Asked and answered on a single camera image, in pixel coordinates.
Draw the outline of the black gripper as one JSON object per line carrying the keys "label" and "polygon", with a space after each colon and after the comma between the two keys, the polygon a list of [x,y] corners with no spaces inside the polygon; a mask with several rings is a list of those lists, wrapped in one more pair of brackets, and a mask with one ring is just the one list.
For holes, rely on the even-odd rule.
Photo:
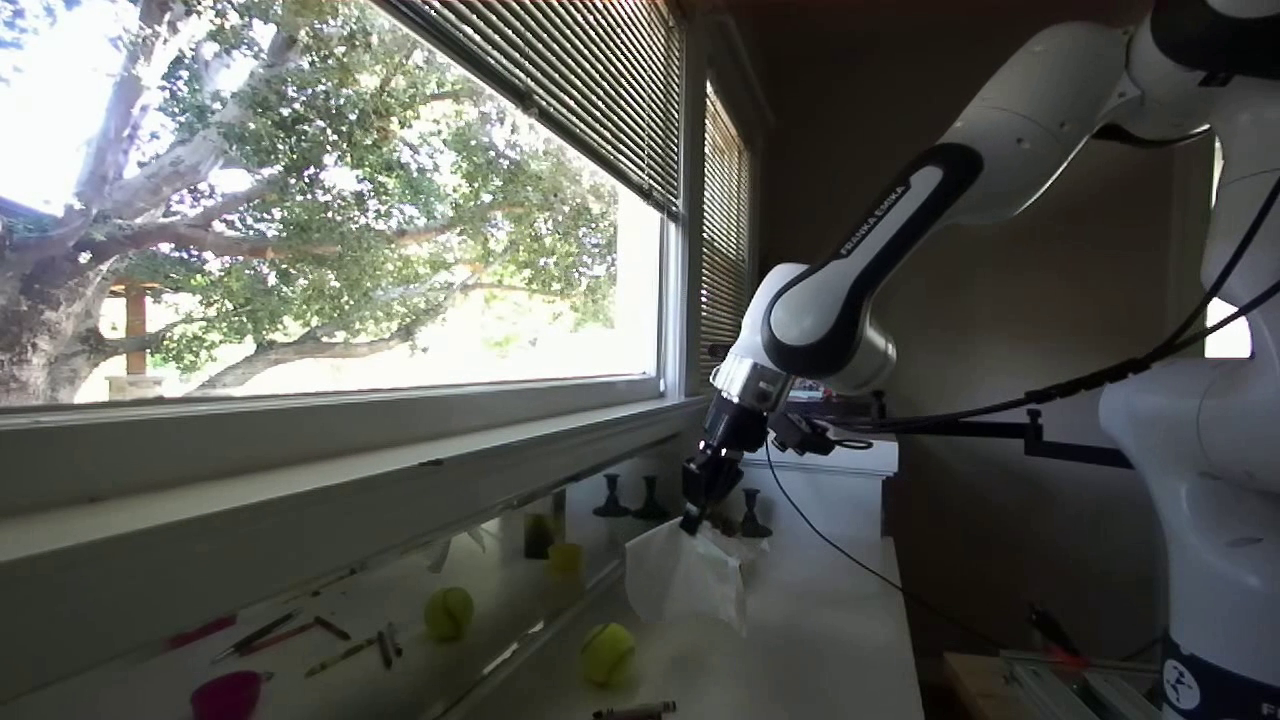
{"label": "black gripper", "polygon": [[680,484],[680,531],[694,537],[700,524],[711,524],[723,537],[739,531],[735,498],[727,497],[739,481],[739,455],[755,450],[767,438],[767,415],[739,408],[733,401],[711,401],[694,450],[683,462]]}

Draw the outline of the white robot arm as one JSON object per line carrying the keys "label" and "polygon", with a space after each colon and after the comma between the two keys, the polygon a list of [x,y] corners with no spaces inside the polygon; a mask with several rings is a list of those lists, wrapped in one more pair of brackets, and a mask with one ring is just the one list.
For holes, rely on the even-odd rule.
{"label": "white robot arm", "polygon": [[1280,715],[1280,0],[1152,0],[1132,22],[1058,18],[1029,36],[821,263],[771,269],[711,372],[683,466],[702,519],[798,381],[874,393],[897,346],[881,285],[937,233],[1037,207],[1095,142],[1219,142],[1201,280],[1245,313],[1247,364],[1173,338],[1082,374],[1100,426],[1157,504],[1168,544],[1168,720]]}

